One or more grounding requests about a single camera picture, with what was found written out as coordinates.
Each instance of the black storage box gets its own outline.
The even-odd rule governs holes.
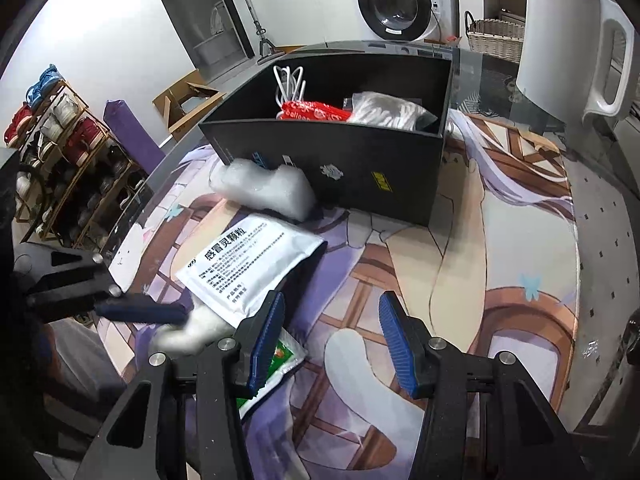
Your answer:
[[[306,101],[342,108],[375,91],[421,104],[438,117],[426,132],[328,121],[276,120],[276,79],[268,67],[233,92],[200,127],[225,164],[254,160],[269,170],[301,168],[319,202],[429,224],[444,147],[452,62],[438,57],[353,52],[293,53],[303,67]]]

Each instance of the anime tablecloth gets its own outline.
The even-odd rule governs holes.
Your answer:
[[[395,378],[378,322],[384,290],[462,351],[513,351],[558,408],[579,297],[566,173],[549,140],[470,120],[477,137],[465,136],[465,144],[458,130],[447,141],[428,229],[343,209],[305,224],[328,242],[288,327],[308,359],[245,421],[257,479],[408,477],[424,405]],[[217,164],[208,147],[183,160],[111,265],[121,285],[190,303],[175,271],[246,213],[210,192]],[[130,380],[155,328],[102,319],[97,329]],[[471,440],[478,437],[473,413]]]

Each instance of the red snack package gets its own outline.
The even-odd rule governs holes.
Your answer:
[[[351,116],[351,112],[312,101],[287,101],[282,111],[281,119],[302,121],[346,121]]]

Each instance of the red shoe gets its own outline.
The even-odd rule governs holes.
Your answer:
[[[74,128],[72,137],[79,136],[80,139],[93,150],[104,139],[104,134],[100,128],[89,117],[85,117]]]
[[[75,132],[66,142],[66,146],[62,151],[62,154],[65,156],[66,160],[78,167],[82,166],[89,156],[84,149],[84,144],[82,144],[80,137],[76,136]]]
[[[9,148],[15,146],[17,139],[20,137],[23,129],[31,119],[31,110],[27,103],[23,103],[22,107],[15,113],[14,120],[11,121],[9,127],[4,133],[4,142]]]

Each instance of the purple yoga mat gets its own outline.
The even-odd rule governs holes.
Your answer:
[[[107,101],[104,107],[104,122],[146,174],[151,174],[162,162],[164,153],[149,137],[126,102]]]

